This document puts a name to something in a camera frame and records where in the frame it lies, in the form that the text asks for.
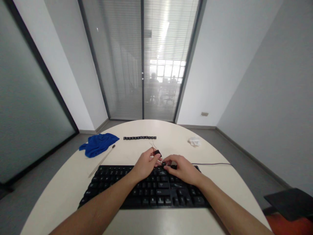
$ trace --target keyboard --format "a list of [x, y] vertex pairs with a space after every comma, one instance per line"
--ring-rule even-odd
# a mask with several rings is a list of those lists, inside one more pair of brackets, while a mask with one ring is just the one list
[[[134, 166], [101, 165], [81, 199], [78, 208], [129, 173]], [[129, 193], [121, 209], [202, 208], [210, 207], [194, 185], [169, 174], [162, 166], [139, 182]]]

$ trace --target person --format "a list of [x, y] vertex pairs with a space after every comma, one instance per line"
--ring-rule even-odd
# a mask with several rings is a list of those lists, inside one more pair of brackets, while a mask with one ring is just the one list
[[[75, 211], [50, 234], [103, 234], [135, 185], [147, 178], [154, 167], [161, 165], [159, 161], [161, 155], [154, 155], [155, 150], [150, 148], [142, 153], [133, 169], [125, 177]], [[164, 169], [168, 173], [201, 190], [231, 235], [273, 235], [266, 226], [231, 199], [183, 156], [170, 155], [164, 161], [166, 163]], [[177, 169], [168, 166], [172, 162], [176, 162]]]

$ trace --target table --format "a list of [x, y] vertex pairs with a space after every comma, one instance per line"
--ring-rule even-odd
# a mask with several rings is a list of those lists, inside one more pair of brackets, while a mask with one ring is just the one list
[[[156, 136], [153, 140], [162, 156], [180, 154], [192, 163], [229, 163], [211, 144], [201, 139], [200, 147], [187, 141], [195, 133], [179, 125], [158, 120], [126, 122], [104, 131], [120, 138], [103, 165], [134, 165], [140, 154], [151, 147], [149, 139], [123, 140], [124, 136]], [[109, 151], [88, 159], [76, 151], [49, 182], [32, 212], [22, 235], [49, 234], [77, 210], [91, 178], [88, 175]], [[249, 188], [230, 165], [199, 165], [225, 193], [270, 226]], [[227, 234], [212, 209], [120, 210], [104, 234]]]

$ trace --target gray floor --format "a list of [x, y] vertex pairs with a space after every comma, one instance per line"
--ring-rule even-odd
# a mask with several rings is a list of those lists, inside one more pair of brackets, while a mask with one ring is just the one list
[[[109, 121], [101, 131], [120, 123], [123, 122]], [[268, 206], [267, 202], [263, 199], [264, 195], [284, 189], [217, 131], [193, 128], [189, 128], [189, 130], [212, 144], [233, 164], [262, 209]], [[20, 234], [28, 215], [49, 181], [78, 147], [87, 142], [90, 136], [91, 134], [79, 134], [74, 137], [19, 180], [13, 186], [15, 189], [13, 193], [6, 195], [0, 200], [0, 234]]]

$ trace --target blue cloth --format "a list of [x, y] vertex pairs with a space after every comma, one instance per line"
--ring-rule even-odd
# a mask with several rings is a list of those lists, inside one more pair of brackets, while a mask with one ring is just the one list
[[93, 158], [106, 151], [110, 145], [114, 144], [119, 139], [120, 138], [110, 133], [93, 135], [88, 138], [88, 144], [83, 144], [79, 147], [79, 151], [85, 149], [85, 155], [89, 158]]

